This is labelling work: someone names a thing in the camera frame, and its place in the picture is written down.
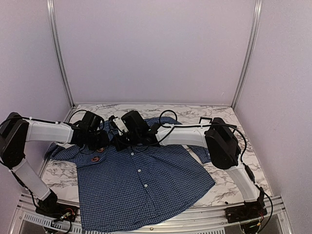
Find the blue checked button shirt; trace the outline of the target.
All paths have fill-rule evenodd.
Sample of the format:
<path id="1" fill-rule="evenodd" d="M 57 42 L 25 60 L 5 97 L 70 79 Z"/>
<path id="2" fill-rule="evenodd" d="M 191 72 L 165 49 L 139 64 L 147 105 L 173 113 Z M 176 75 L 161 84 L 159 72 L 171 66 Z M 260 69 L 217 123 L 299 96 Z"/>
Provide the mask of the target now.
<path id="1" fill-rule="evenodd" d="M 76 165 L 80 213 L 103 210 L 108 218 L 99 227 L 133 227 L 146 221 L 163 222 L 201 199 L 215 181 L 203 168 L 207 149 L 181 145 L 124 149 L 108 146 L 101 153 L 51 144 L 46 156 Z"/>

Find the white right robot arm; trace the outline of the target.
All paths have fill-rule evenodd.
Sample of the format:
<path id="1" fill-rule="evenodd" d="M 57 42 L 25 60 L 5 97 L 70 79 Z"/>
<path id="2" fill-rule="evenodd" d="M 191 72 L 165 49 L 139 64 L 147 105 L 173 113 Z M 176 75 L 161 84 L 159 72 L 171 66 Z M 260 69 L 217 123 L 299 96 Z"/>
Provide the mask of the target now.
<path id="1" fill-rule="evenodd" d="M 206 148 L 212 164 L 224 170 L 240 190 L 244 199 L 242 215 L 252 218 L 260 211 L 264 193 L 255 184 L 250 168 L 243 163 L 245 152 L 240 149 L 234 135 L 239 130 L 226 124 L 219 117 L 209 123 L 169 124 L 161 121 L 149 126 L 138 111 L 130 111 L 122 117 L 111 116 L 111 125 L 118 131 L 115 142 L 118 148 L 130 146 L 188 145 Z"/>

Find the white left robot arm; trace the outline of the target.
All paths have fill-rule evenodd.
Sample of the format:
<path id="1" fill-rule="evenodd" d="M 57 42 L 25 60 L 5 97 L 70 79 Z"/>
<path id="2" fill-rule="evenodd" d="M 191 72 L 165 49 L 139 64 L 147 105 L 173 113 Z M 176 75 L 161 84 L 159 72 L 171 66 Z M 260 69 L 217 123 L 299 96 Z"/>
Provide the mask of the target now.
<path id="1" fill-rule="evenodd" d="M 64 143 L 98 150 L 108 145 L 100 116 L 87 112 L 76 123 L 47 121 L 23 117 L 11 112 L 0 124 L 0 161 L 21 181 L 22 185 L 43 201 L 42 208 L 51 217 L 60 215 L 61 205 L 57 195 L 43 182 L 27 160 L 26 145 L 33 143 L 43 147 L 49 143 Z"/>

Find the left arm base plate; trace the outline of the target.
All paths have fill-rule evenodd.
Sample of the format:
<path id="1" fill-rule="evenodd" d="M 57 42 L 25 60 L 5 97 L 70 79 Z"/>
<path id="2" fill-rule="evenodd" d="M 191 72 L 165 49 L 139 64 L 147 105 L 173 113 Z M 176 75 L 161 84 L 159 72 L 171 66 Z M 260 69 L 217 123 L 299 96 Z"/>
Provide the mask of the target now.
<path id="1" fill-rule="evenodd" d="M 66 220 L 74 222 L 79 211 L 79 207 L 56 203 L 52 208 L 38 206 L 36 213 L 56 219 L 57 221 Z"/>

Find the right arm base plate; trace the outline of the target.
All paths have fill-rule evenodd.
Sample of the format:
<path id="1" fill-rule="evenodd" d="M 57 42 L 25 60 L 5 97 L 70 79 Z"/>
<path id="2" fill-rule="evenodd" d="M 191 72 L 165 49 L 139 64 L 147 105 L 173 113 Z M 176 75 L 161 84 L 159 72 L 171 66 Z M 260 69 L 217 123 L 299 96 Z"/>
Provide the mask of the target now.
<path id="1" fill-rule="evenodd" d="M 266 215 L 268 212 L 264 203 L 264 194 L 260 193 L 259 198 L 254 202 L 243 202 L 243 205 L 225 209 L 225 216 L 228 223 L 247 221 Z"/>

